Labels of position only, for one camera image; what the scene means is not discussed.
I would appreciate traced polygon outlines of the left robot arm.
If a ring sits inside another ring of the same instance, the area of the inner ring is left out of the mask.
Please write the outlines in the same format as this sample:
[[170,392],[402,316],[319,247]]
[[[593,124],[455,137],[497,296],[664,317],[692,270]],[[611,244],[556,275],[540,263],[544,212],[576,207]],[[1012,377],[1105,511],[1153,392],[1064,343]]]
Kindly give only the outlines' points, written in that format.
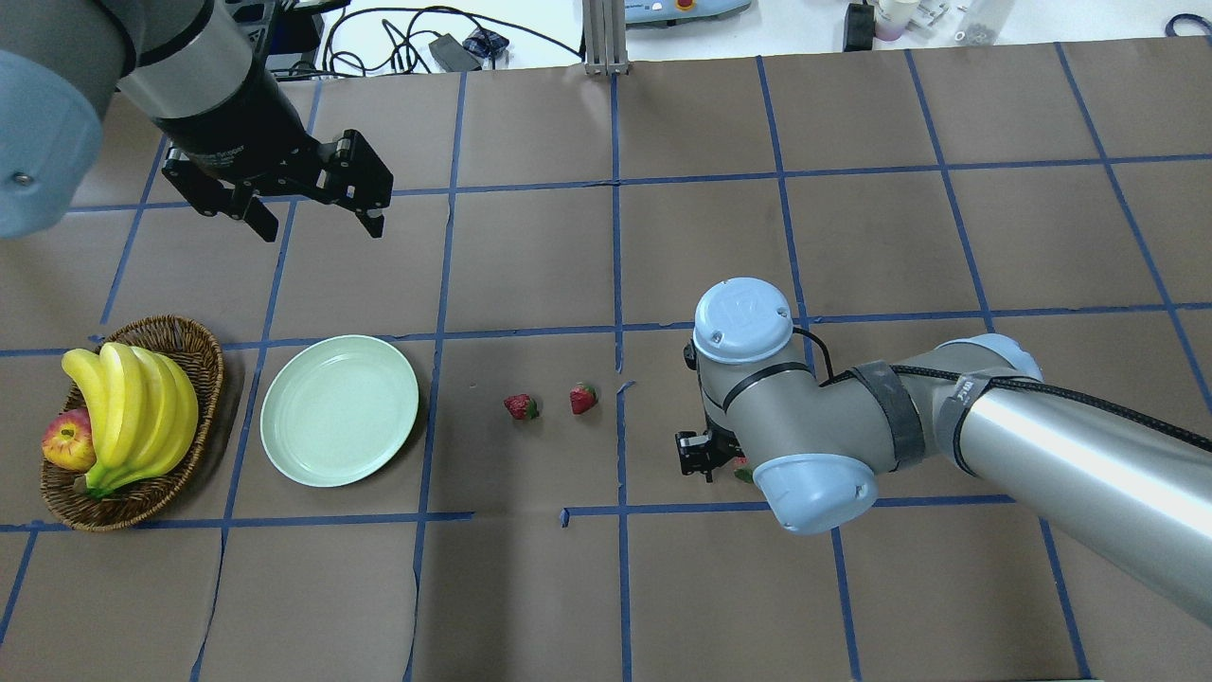
[[382,236],[390,170],[356,130],[308,134],[221,1],[5,1],[1,19],[2,237],[72,207],[115,94],[168,139],[162,176],[198,213],[273,242],[264,199],[298,195]]

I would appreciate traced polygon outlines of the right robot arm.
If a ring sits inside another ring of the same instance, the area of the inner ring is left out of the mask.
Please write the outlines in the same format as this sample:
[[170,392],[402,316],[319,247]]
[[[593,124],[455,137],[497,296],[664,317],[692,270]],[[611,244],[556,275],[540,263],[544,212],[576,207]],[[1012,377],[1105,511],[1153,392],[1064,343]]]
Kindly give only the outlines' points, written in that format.
[[731,277],[701,297],[684,357],[705,430],[676,436],[684,475],[744,458],[776,522],[811,535],[869,510],[879,475],[944,458],[1210,621],[1208,437],[1052,386],[997,333],[827,382],[796,337],[791,305],[765,280]]

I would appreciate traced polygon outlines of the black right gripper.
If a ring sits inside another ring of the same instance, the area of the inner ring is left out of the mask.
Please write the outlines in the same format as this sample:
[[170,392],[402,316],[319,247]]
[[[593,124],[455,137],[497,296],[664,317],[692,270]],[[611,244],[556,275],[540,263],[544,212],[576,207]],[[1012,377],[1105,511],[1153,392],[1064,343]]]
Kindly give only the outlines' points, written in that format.
[[675,432],[678,463],[684,476],[702,476],[708,485],[714,472],[730,463],[744,462],[747,455],[732,426],[716,407],[704,409],[705,432]]

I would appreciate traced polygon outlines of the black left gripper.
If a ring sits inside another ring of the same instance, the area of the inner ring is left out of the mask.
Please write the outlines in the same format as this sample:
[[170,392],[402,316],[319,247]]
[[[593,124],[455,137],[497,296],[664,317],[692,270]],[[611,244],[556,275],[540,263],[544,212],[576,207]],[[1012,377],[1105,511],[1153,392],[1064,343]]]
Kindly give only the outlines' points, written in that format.
[[278,216],[257,190],[278,197],[318,185],[321,204],[354,213],[368,237],[383,236],[394,176],[358,130],[321,144],[298,122],[173,124],[166,133],[161,174],[200,213],[225,213],[262,241],[276,242]]

